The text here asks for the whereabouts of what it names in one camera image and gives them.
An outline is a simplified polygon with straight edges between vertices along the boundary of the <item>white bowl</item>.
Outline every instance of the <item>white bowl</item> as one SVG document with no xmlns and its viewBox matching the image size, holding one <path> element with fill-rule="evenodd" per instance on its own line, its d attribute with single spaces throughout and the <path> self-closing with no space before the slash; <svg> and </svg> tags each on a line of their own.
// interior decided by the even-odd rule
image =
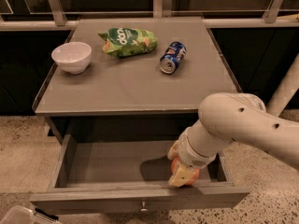
<svg viewBox="0 0 299 224">
<path fill-rule="evenodd" d="M 84 42 L 69 42 L 56 48 L 51 56 L 63 70 L 78 74 L 91 62 L 92 48 Z"/>
</svg>

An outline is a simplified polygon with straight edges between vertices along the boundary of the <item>drawer handle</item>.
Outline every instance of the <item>drawer handle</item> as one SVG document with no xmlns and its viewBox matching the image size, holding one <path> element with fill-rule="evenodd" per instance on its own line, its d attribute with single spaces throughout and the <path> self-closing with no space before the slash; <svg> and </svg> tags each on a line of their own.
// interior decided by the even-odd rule
<svg viewBox="0 0 299 224">
<path fill-rule="evenodd" d="M 146 213 L 148 212 L 148 208 L 146 208 L 146 202 L 142 202 L 142 208 L 140 209 L 141 213 Z"/>
</svg>

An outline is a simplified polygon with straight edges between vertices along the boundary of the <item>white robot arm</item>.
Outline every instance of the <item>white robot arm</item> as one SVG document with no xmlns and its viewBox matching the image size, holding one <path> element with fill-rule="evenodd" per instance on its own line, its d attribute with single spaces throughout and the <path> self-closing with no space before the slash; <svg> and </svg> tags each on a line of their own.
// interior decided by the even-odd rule
<svg viewBox="0 0 299 224">
<path fill-rule="evenodd" d="M 187 128 L 168 152 L 175 160 L 169 184 L 189 185 L 198 170 L 233 142 L 257 147 L 299 169 L 299 123 L 265 111 L 263 101 L 252 94 L 216 93 L 198 109 L 199 120 Z"/>
</svg>

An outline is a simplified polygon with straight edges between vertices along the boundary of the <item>soda can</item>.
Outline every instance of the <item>soda can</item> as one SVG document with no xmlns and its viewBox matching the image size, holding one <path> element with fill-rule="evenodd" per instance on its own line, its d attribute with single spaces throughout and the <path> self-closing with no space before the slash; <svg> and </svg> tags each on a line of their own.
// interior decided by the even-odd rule
<svg viewBox="0 0 299 224">
<path fill-rule="evenodd" d="M 180 61 L 186 55 L 186 47 L 180 42 L 170 44 L 165 55 L 160 59 L 161 70 L 166 74 L 173 74 L 179 67 Z"/>
</svg>

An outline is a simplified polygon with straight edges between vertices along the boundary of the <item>snack bag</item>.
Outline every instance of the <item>snack bag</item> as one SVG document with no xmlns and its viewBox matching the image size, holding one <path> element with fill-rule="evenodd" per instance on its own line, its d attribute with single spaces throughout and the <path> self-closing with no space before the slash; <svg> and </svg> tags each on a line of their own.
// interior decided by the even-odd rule
<svg viewBox="0 0 299 224">
<path fill-rule="evenodd" d="M 104 53 L 119 58 L 149 53 L 157 47 L 156 36 L 146 30 L 111 28 L 106 34 L 99 35 L 106 40 Z"/>
</svg>

